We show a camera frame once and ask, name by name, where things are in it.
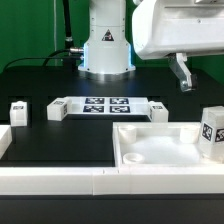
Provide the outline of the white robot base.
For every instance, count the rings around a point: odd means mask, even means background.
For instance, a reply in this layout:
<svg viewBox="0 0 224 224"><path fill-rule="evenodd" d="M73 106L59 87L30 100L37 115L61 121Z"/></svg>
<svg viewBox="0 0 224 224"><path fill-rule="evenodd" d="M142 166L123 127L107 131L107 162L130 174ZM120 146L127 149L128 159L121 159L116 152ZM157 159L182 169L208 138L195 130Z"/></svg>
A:
<svg viewBox="0 0 224 224"><path fill-rule="evenodd" d="M90 33L78 66L86 78L115 81L135 70L125 37L126 0L89 0Z"/></svg>

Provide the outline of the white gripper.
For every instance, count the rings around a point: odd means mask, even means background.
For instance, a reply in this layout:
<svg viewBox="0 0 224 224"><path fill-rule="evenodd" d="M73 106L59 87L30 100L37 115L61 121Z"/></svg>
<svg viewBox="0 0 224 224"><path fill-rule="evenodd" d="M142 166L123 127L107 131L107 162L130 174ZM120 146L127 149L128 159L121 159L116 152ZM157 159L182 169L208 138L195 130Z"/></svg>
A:
<svg viewBox="0 0 224 224"><path fill-rule="evenodd" d="M188 69L186 54L224 51L224 0L142 0L132 15L132 37L143 60L171 54L169 67L181 91L193 91L197 75Z"/></svg>

